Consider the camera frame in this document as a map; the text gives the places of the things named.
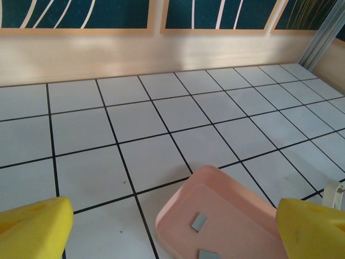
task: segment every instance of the white curved line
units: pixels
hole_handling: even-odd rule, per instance
[[[194,29],[195,20],[195,0],[192,0],[192,29]]]
[[[241,13],[242,4],[243,4],[243,0],[241,0],[241,2],[239,3],[239,7],[238,7],[238,10],[237,10],[237,15],[236,15],[236,20],[235,20],[235,23],[233,24],[233,29],[234,30],[237,27],[238,17],[239,17],[239,14]]]
[[[27,11],[25,19],[23,20],[20,28],[25,28],[27,26],[27,23],[29,22],[29,20],[30,20],[30,18],[32,16],[33,10],[35,9],[36,3],[37,3],[37,0],[32,0],[30,8]]]
[[[43,13],[41,14],[41,16],[38,18],[37,22],[34,24],[33,28],[36,28],[37,25],[39,24],[39,22],[42,20],[42,18],[44,17],[45,13],[49,10],[49,7],[52,5],[52,3],[54,2],[54,0],[50,0],[49,4],[47,5],[47,7],[44,9]]]
[[[86,16],[86,18],[84,20],[84,23],[80,27],[81,29],[84,29],[85,25],[87,24],[88,20],[90,19],[93,7],[95,6],[95,2],[96,2],[96,0],[92,0],[91,5],[90,5],[90,9],[88,10],[88,13],[87,13],[87,16]]]
[[[62,19],[65,17],[65,14],[67,13],[67,11],[68,11],[68,9],[69,9],[69,7],[70,7],[71,1],[72,1],[72,0],[68,0],[68,3],[67,3],[67,5],[66,5],[66,7],[65,7],[65,10],[64,10],[63,14],[60,16],[59,20],[56,22],[56,24],[55,24],[55,26],[54,26],[54,29],[55,29],[57,26],[59,26],[60,22],[61,22]]]
[[[2,0],[0,0],[0,28],[2,27]]]
[[[219,6],[219,13],[218,13],[218,18],[217,18],[217,23],[216,23],[216,30],[219,30],[220,28],[220,23],[222,21],[222,16],[223,16],[223,11],[224,11],[224,5],[225,5],[225,0],[222,0]]]

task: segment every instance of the white tile floor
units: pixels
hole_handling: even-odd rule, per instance
[[[345,180],[345,97],[297,64],[0,88],[0,211],[68,196],[63,258],[171,259],[155,217],[205,164],[321,203]]]

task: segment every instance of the beige wall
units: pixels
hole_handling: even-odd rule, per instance
[[[333,42],[313,72],[345,94],[345,44]]]
[[[1,36],[0,86],[297,62],[311,35]]]

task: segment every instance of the yellow object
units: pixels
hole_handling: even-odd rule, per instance
[[[281,199],[276,221],[289,259],[345,258],[345,212]]]
[[[0,213],[1,259],[60,259],[72,229],[73,209],[58,197]]]

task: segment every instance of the pink tray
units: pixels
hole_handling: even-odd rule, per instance
[[[207,220],[197,233],[198,213]],[[275,222],[276,209],[212,166],[194,173],[156,219],[160,245],[176,259],[198,259],[200,249],[221,259],[288,258]]]

